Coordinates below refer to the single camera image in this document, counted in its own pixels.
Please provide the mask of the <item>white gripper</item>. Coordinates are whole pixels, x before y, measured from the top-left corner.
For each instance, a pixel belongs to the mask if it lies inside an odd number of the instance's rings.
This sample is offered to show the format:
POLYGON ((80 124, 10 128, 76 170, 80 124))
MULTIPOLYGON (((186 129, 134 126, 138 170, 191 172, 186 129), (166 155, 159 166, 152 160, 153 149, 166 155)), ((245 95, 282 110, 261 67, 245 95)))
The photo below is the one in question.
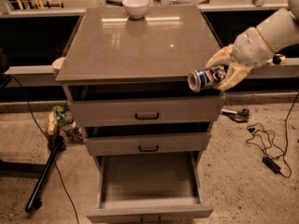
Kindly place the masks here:
POLYGON ((233 45, 217 51, 207 62, 206 68, 229 65, 225 79, 214 86, 217 90, 227 91, 239 84, 248 75, 250 68, 261 67, 273 56, 274 51, 260 32, 250 27, 235 39, 233 45), (239 63, 232 63, 233 56, 239 63))

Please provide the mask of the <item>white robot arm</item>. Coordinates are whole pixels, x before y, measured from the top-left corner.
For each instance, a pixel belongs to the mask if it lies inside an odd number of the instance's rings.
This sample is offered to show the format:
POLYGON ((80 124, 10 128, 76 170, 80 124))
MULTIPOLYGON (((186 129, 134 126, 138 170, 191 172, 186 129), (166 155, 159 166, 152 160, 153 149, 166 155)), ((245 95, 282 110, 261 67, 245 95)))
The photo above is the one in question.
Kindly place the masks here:
POLYGON ((278 51, 299 43, 299 0, 288 0, 288 7, 279 9, 256 27, 248 28, 233 44, 212 56, 206 68, 220 64, 228 66, 225 78, 217 82, 214 89, 231 89, 278 51))

